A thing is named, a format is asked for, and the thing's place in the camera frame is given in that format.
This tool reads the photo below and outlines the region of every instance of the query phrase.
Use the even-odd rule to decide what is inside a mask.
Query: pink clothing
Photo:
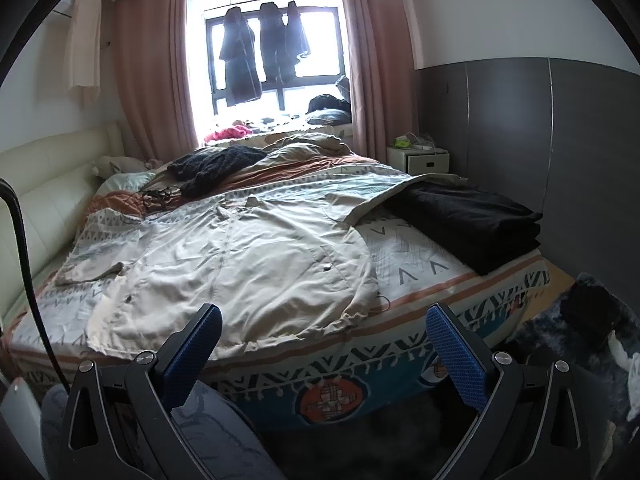
[[[242,124],[238,124],[238,126],[230,126],[229,128],[224,128],[219,132],[213,132],[204,138],[204,142],[207,143],[210,140],[221,140],[221,139],[242,139],[244,136],[251,135],[253,132],[243,126]]]

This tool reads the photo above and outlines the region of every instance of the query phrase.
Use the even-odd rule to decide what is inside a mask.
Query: towel
[[[100,93],[100,0],[74,0],[66,37],[64,73],[69,91],[78,87],[87,107]]]

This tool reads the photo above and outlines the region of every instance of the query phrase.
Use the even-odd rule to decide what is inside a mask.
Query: blue clamp pad
[[[427,311],[426,331],[463,402],[481,413],[489,402],[487,373],[437,304]]]
[[[200,318],[194,319],[184,329],[186,338],[159,377],[160,400],[167,411],[185,403],[222,334],[220,309],[212,304],[203,308],[206,311],[199,313],[202,314]]]

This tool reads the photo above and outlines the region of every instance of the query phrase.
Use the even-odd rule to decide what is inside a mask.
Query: dark jacket
[[[300,11],[298,10],[298,6],[295,2],[289,2],[289,5],[287,6],[287,18],[287,55],[291,62],[298,64],[301,57],[308,57],[311,55],[311,49],[309,48],[309,42],[306,39],[305,29],[302,26]]]
[[[254,101],[262,96],[262,85],[255,69],[255,34],[233,7],[225,15],[225,35],[220,59],[225,61],[226,105]]]
[[[282,12],[275,3],[264,3],[260,6],[258,19],[262,65],[267,81],[287,82],[295,76],[295,70],[287,58],[286,27]]]
[[[188,199],[210,193],[229,175],[263,160],[267,153],[252,146],[234,144],[221,152],[204,148],[187,153],[173,161],[167,170],[176,180],[184,182],[180,193]]]
[[[309,42],[295,2],[287,7],[287,25],[273,2],[260,6],[260,50],[264,73],[269,82],[289,82],[296,76],[300,57],[309,56]]]

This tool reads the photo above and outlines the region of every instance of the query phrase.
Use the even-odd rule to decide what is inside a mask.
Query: white nightstand
[[[449,152],[434,148],[386,148],[386,163],[396,170],[404,171],[412,176],[425,173],[449,173]]]

